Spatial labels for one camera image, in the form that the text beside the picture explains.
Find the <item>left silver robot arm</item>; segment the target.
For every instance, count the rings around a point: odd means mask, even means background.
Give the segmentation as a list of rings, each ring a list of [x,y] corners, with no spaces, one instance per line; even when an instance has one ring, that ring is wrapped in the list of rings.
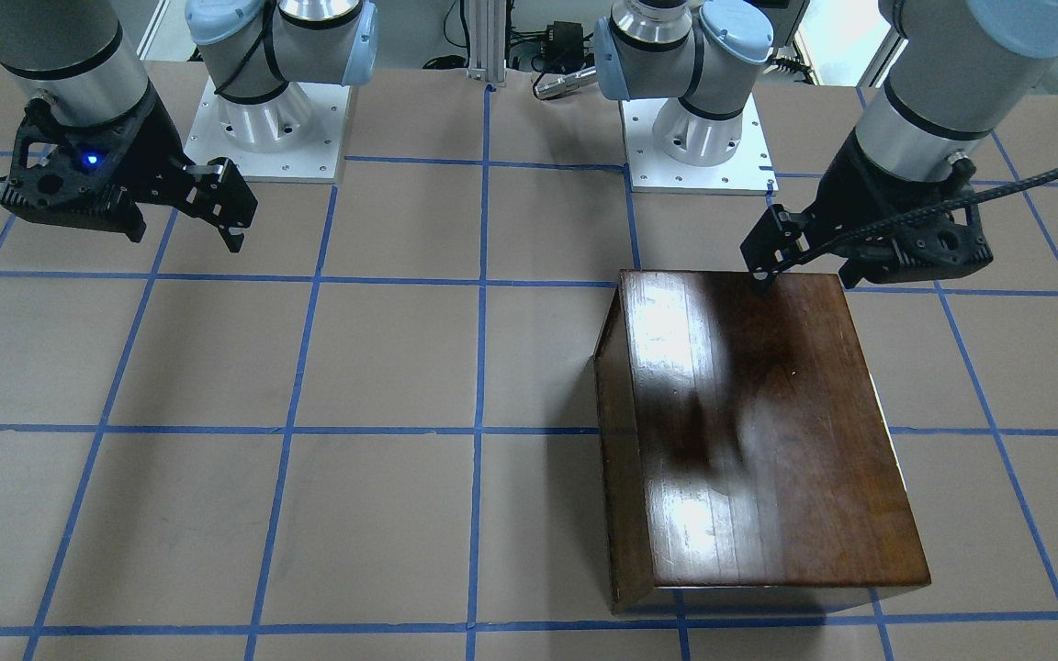
[[[962,279],[995,261],[981,205],[1058,181],[1058,166],[973,189],[975,148],[1058,59],[1058,1],[882,1],[878,84],[811,204],[773,204],[740,243],[760,292],[832,254],[839,279]],[[737,151],[744,105],[776,47],[765,3],[616,1],[592,30],[606,99],[659,100],[660,154],[708,168]]]

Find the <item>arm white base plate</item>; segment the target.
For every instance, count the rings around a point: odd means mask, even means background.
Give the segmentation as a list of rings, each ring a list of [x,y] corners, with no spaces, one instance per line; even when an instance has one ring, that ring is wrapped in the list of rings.
[[[621,100],[634,192],[766,196],[780,189],[753,95],[738,116],[694,116],[677,99]]]
[[[355,87],[291,82],[276,99],[241,105],[203,88],[184,143],[193,162],[227,157],[248,183],[335,184]]]

